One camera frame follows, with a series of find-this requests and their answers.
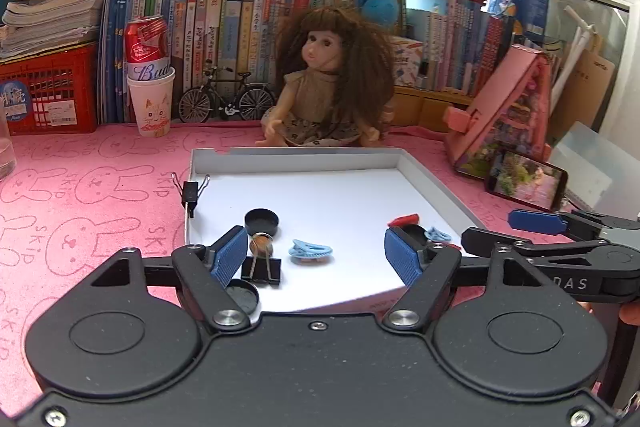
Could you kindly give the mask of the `black round lid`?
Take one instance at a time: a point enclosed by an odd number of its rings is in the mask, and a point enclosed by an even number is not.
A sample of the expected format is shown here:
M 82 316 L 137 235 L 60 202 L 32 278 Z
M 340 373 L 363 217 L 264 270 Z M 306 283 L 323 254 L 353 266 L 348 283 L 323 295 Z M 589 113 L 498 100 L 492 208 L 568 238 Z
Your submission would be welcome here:
M 408 237 L 408 243 L 416 251 L 425 248 L 430 241 L 426 236 L 426 231 L 421 225 L 404 225 L 401 230 Z
M 250 210 L 244 217 L 244 227 L 249 236 L 267 234 L 274 237 L 278 233 L 279 217 L 266 208 Z
M 258 307 L 259 293 L 250 282 L 233 279 L 226 287 L 228 296 L 247 315 L 252 315 Z

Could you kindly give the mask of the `blue hair clip with bears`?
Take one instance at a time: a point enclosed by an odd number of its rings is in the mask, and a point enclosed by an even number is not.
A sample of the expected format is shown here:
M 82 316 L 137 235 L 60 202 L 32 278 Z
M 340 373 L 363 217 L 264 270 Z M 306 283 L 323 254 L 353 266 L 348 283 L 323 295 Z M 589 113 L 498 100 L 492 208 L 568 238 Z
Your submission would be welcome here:
M 449 244 L 451 242 L 451 236 L 443 231 L 439 231 L 435 227 L 431 227 L 430 229 L 424 232 L 425 237 L 434 243 L 445 243 Z

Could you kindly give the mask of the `red crayon shaped toy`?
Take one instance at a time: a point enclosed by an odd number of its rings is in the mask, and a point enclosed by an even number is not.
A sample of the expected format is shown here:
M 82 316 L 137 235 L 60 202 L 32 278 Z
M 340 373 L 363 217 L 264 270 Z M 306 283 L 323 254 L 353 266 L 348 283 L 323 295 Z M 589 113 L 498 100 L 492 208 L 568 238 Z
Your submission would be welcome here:
M 411 215 L 400 216 L 392 221 L 388 222 L 387 225 L 390 228 L 397 227 L 403 228 L 407 225 L 417 225 L 420 222 L 420 217 L 417 213 L 411 213 Z

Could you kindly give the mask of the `black binder clip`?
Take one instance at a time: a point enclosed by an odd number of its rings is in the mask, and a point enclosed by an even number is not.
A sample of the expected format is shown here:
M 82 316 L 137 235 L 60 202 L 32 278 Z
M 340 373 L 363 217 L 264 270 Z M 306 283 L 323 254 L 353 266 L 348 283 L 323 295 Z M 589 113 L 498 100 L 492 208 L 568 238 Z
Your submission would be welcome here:
M 208 187 L 210 176 L 206 174 L 201 182 L 198 181 L 184 181 L 180 182 L 178 174 L 171 173 L 171 181 L 174 187 L 177 189 L 181 198 L 181 205 L 186 210 L 186 217 L 189 219 L 194 218 L 194 211 L 198 207 L 198 200 Z
M 267 259 L 256 258 L 250 252 L 242 263 L 241 279 L 277 287 L 281 283 L 281 260 L 273 254 Z

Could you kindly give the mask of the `brown walnut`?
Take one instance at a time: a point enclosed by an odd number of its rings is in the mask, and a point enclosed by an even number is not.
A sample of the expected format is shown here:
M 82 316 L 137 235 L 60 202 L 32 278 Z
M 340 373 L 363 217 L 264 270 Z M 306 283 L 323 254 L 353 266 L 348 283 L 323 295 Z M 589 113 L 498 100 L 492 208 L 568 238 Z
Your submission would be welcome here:
M 270 258 L 273 254 L 273 238 L 267 233 L 256 233 L 250 236 L 250 252 L 256 258 Z

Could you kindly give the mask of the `smartphone playing video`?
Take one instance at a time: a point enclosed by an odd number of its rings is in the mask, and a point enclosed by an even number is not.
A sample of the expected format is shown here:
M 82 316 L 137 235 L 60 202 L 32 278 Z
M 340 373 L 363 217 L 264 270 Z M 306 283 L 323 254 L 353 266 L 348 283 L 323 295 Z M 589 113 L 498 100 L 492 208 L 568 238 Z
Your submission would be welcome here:
M 514 150 L 499 150 L 486 179 L 488 193 L 541 211 L 561 208 L 568 173 Z

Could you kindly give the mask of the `black binder clip on tray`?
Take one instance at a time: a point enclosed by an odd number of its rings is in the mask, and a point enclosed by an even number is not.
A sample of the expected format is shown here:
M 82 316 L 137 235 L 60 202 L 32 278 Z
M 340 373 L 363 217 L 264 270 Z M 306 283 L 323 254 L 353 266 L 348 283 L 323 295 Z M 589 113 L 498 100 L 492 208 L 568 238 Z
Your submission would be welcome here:
M 201 182 L 198 181 L 184 181 L 180 182 L 178 174 L 171 173 L 171 181 L 174 187 L 177 189 L 181 198 L 181 205 L 186 210 L 186 217 L 189 219 L 194 218 L 194 211 L 198 207 L 198 200 L 208 187 L 210 176 L 206 174 Z

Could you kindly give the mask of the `white cardboard box tray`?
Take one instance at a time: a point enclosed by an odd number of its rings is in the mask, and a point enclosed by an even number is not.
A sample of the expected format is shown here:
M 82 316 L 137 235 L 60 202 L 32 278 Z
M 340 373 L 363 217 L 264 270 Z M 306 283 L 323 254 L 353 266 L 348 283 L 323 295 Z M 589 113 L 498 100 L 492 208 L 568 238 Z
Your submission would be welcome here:
M 417 213 L 460 241 L 480 220 L 413 156 L 399 148 L 237 148 L 228 154 L 194 150 L 190 178 L 208 187 L 186 240 L 203 245 L 255 208 L 279 217 L 273 242 L 281 260 L 279 287 L 259 291 L 265 312 L 384 312 L 405 286 L 385 258 L 384 234 L 393 219 Z M 294 239 L 326 245 L 324 261 L 300 262 Z

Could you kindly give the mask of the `pink triangular toy house box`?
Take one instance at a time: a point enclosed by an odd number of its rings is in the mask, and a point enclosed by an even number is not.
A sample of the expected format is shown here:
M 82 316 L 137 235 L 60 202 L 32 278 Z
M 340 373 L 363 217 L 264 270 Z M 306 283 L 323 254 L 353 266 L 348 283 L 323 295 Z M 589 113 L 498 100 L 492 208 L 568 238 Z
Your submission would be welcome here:
M 446 109 L 445 150 L 454 170 L 484 180 L 503 148 L 544 160 L 550 95 L 547 55 L 511 46 L 468 108 Z

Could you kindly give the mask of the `pink bunny tablecloth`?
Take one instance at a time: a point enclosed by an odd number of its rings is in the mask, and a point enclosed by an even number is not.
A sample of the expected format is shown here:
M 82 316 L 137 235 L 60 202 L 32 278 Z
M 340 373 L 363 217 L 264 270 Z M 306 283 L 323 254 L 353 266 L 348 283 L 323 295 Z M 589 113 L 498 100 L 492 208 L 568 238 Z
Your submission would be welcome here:
M 23 355 L 26 329 L 117 249 L 163 257 L 184 237 L 172 183 L 194 148 L 251 146 L 258 124 L 177 124 L 143 139 L 128 124 L 87 134 L 17 135 L 17 167 L 1 183 L 1 408 L 14 415 L 39 393 Z

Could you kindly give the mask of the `black miniature bicycle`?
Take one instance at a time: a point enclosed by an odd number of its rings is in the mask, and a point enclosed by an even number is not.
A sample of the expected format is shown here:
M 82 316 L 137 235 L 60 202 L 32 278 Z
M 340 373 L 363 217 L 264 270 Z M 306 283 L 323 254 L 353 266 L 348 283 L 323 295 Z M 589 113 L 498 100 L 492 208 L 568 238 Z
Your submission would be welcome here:
M 249 82 L 250 72 L 238 72 L 233 79 L 219 79 L 211 60 L 205 61 L 205 82 L 181 95 L 178 117 L 183 124 L 205 124 L 210 118 L 228 121 L 261 120 L 276 105 L 276 97 L 265 83 Z

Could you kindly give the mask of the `white cat paper cup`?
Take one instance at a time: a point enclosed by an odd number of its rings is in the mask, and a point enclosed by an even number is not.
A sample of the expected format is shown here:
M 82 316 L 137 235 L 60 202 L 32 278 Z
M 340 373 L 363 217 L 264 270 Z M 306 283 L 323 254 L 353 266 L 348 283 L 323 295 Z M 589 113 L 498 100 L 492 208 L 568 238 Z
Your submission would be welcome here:
M 153 80 L 127 79 L 134 117 L 143 138 L 160 138 L 170 130 L 175 69 Z

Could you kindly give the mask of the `brown haired doll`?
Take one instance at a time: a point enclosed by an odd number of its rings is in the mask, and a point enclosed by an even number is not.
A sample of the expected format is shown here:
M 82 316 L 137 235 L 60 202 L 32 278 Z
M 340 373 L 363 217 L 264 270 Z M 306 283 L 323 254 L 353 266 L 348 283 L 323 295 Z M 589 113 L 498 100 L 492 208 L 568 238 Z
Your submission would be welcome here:
M 352 10 L 308 9 L 277 47 L 275 106 L 262 117 L 264 147 L 380 146 L 393 119 L 388 32 Z

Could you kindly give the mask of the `red Budweiser can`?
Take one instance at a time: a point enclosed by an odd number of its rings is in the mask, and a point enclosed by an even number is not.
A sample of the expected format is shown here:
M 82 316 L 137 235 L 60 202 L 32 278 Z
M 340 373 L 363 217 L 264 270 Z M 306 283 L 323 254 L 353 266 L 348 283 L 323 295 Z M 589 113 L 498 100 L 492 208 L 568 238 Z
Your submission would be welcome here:
M 125 28 L 127 76 L 137 81 L 157 80 L 170 69 L 168 26 L 161 15 L 130 20 Z

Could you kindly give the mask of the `red plastic crate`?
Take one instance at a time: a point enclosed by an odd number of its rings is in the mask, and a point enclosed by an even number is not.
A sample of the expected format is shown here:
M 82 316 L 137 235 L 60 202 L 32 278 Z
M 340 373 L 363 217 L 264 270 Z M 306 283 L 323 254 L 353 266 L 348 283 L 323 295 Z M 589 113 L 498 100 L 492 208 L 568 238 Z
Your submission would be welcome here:
M 14 135 L 91 133 L 98 45 L 68 46 L 1 65 L 1 104 Z

